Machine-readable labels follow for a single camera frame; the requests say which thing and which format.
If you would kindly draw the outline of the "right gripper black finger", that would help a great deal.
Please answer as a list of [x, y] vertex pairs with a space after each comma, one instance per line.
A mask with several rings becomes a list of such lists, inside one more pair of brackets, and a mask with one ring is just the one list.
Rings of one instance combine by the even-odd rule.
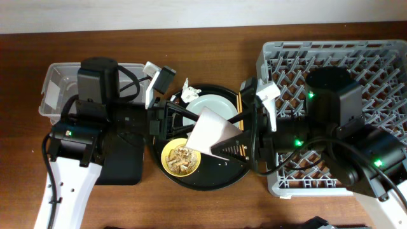
[[248, 162], [251, 159], [251, 130], [224, 129], [220, 138], [210, 147], [210, 152], [225, 160]]
[[254, 111], [252, 109], [246, 109], [242, 113], [239, 113], [239, 114], [235, 115], [234, 117], [228, 119], [228, 121], [232, 124], [238, 123], [239, 121], [252, 123], [253, 112]]

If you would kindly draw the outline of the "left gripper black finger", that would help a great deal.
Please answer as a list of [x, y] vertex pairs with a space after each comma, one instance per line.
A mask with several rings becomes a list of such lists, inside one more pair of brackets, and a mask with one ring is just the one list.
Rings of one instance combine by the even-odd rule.
[[177, 135], [183, 135], [190, 133], [194, 129], [195, 125], [187, 125], [187, 126], [182, 126], [182, 127], [170, 127], [167, 130], [167, 137], [175, 137]]
[[175, 113], [181, 115], [182, 117], [188, 118], [190, 120], [199, 119], [199, 116], [197, 114], [192, 113], [191, 111], [188, 111], [186, 108], [183, 108], [182, 106], [175, 104], [171, 101], [167, 101], [166, 106], [168, 109], [174, 110]]

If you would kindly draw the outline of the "grey round plate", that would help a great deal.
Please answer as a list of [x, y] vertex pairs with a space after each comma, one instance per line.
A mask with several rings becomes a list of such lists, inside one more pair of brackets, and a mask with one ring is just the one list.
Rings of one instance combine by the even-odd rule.
[[217, 113], [226, 120], [238, 115], [238, 111], [232, 102], [225, 97], [214, 94], [207, 94], [198, 97], [190, 102], [186, 106], [186, 109], [192, 113], [195, 113], [196, 115], [199, 115], [204, 107], [209, 108], [211, 111]]

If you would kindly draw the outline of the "yellow bowl with food scraps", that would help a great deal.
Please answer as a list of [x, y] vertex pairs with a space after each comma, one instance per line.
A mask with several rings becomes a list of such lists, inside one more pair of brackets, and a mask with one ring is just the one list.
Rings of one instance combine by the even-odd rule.
[[166, 172], [175, 177], [186, 177], [194, 173], [201, 162], [201, 152], [186, 147], [186, 138], [169, 141], [160, 156]]

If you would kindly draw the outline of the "pink cup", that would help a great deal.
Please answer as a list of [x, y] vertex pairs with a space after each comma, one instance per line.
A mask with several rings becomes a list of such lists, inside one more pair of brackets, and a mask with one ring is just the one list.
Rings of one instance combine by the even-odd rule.
[[209, 108], [204, 107], [185, 146], [188, 149], [228, 161], [224, 157], [214, 155], [210, 148], [241, 133], [242, 131], [238, 127]]

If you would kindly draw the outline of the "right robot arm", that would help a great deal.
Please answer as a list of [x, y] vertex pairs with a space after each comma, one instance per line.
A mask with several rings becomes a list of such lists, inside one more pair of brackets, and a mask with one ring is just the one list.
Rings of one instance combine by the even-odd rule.
[[342, 67], [320, 67], [305, 80], [305, 114], [278, 118], [274, 82], [242, 83], [245, 106], [232, 123], [245, 130], [215, 143], [211, 151], [268, 176], [294, 170], [292, 160], [316, 150], [330, 173], [354, 194], [377, 228], [406, 227], [406, 148], [392, 134], [366, 123], [362, 87]]

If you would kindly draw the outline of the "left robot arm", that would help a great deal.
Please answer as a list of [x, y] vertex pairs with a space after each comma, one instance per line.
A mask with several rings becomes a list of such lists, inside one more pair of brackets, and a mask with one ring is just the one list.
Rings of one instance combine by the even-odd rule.
[[81, 62], [78, 93], [41, 145], [47, 180], [36, 228], [79, 228], [94, 186], [139, 183], [149, 138], [167, 134], [168, 109], [198, 119], [173, 102], [156, 101], [154, 93], [164, 94], [174, 79], [173, 69], [148, 62], [143, 72], [151, 78], [147, 89], [121, 96], [121, 74], [140, 84], [131, 70], [105, 57]]

